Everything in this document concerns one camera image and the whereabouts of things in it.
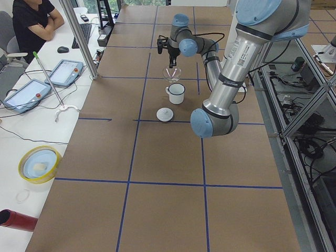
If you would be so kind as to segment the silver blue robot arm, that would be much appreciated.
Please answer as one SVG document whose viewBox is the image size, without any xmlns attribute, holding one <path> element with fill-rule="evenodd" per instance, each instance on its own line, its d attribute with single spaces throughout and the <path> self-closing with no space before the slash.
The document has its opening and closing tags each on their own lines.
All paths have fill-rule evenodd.
<svg viewBox="0 0 336 252">
<path fill-rule="evenodd" d="M 214 41 L 193 35 L 189 18 L 176 14 L 167 41 L 170 67 L 179 54 L 200 54 L 211 95 L 191 114 L 196 135 L 209 138 L 233 132 L 239 121 L 234 98 L 261 47 L 270 41 L 293 40 L 308 31 L 311 1 L 238 1 L 235 9 L 237 36 L 225 63 L 220 63 Z"/>
</svg>

